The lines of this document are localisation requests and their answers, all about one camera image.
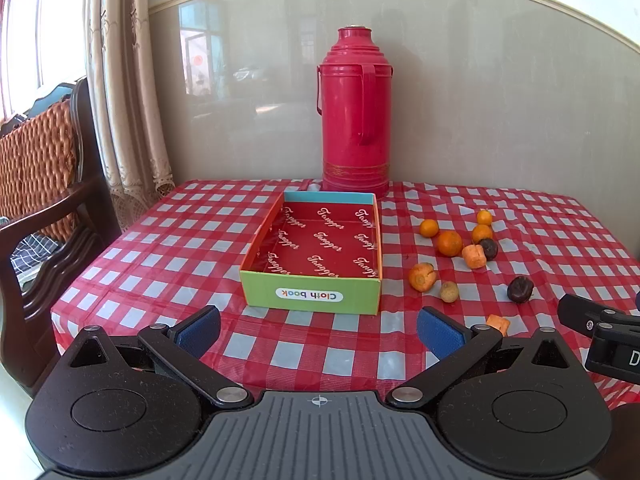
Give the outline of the orange piece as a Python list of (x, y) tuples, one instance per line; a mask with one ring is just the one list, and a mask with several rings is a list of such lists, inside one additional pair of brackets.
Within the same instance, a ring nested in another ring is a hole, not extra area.
[(501, 333), (503, 337), (508, 334), (510, 321), (507, 318), (503, 318), (502, 316), (491, 314), (488, 316), (486, 320), (486, 324), (498, 332)]

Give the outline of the small yellowish fruit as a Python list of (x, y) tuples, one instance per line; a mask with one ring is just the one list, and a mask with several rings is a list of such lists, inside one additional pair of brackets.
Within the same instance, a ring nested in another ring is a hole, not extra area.
[(445, 304), (453, 304), (459, 299), (460, 292), (455, 282), (442, 282), (439, 289), (439, 297)]

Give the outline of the orange with stem front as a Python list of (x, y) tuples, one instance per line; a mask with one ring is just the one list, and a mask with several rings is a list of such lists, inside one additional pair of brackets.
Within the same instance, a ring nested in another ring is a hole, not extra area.
[(428, 292), (437, 280), (437, 272), (431, 263), (417, 263), (408, 273), (409, 285), (417, 292)]

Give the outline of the dark fruit front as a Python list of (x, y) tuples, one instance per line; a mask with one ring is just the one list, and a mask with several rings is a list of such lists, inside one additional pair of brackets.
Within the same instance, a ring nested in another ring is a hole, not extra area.
[(533, 295), (534, 282), (524, 275), (519, 275), (510, 281), (506, 289), (506, 296), (514, 302), (514, 304), (524, 304)]

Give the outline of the dark fruit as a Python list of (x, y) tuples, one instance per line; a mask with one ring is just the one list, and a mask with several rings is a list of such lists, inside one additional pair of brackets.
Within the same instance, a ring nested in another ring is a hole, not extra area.
[(533, 295), (534, 282), (524, 275), (519, 275), (510, 281), (506, 289), (506, 296), (514, 302), (514, 304), (524, 304)]
[(483, 238), (478, 242), (487, 261), (495, 260), (498, 256), (499, 245), (490, 237)]

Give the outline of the peeled orange chunk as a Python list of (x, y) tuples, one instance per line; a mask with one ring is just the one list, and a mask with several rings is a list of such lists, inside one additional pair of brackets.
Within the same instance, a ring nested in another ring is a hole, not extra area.
[(487, 258), (484, 248), (480, 246), (480, 244), (465, 246), (465, 248), (462, 249), (461, 255), (466, 266), (471, 270), (486, 266)]

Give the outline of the large orange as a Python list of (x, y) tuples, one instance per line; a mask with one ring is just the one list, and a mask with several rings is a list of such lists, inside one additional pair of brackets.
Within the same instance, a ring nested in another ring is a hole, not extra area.
[(463, 238), (456, 231), (440, 231), (435, 238), (435, 247), (439, 255), (454, 258), (462, 252)]

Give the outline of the dark fruit back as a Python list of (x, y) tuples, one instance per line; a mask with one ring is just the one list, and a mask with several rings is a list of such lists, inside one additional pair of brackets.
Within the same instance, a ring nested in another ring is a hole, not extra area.
[(483, 238), (478, 242), (487, 261), (495, 260), (498, 256), (499, 245), (490, 237)]

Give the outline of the small orange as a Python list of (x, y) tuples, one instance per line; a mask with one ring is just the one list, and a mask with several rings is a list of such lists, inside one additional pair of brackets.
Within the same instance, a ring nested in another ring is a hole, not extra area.
[(486, 210), (480, 210), (476, 215), (476, 222), (482, 226), (490, 226), (492, 223), (492, 214)]
[(425, 219), (420, 223), (419, 234), (425, 238), (432, 238), (439, 232), (438, 222), (434, 219)]

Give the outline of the red checkered tablecloth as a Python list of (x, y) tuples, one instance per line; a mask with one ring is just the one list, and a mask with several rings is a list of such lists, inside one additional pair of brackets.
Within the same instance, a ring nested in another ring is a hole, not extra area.
[(56, 342), (133, 335), (213, 306), (204, 356), (254, 390), (387, 392), (436, 359), (421, 308), (512, 336), (558, 327), (573, 294), (634, 312), (639, 263), (577, 200), (515, 188), (395, 182), (380, 200), (309, 204), (307, 180), (178, 186), (73, 281)]

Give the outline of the colourful cardboard box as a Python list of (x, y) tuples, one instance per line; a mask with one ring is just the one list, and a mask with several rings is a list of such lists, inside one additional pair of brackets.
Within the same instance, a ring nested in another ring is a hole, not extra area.
[(250, 244), (240, 278), (251, 307), (376, 315), (383, 279), (376, 197), (283, 192)]

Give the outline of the blue checkered cloth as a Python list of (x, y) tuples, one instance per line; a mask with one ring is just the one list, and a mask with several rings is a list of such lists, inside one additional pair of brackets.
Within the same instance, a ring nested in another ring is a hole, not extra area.
[(61, 244), (48, 236), (34, 233), (23, 238), (11, 255), (13, 270), (18, 278), (33, 276)]

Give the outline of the red thermos flask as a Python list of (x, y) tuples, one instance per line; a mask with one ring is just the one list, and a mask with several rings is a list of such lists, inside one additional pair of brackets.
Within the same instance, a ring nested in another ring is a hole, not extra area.
[(366, 26), (346, 26), (317, 67), (322, 185), (328, 191), (386, 194), (394, 69)]

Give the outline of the beige curtain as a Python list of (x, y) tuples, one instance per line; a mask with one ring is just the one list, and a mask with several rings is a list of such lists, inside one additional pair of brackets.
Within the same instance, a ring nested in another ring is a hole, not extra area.
[(155, 88), (149, 0), (85, 0), (94, 131), (119, 226), (175, 188)]

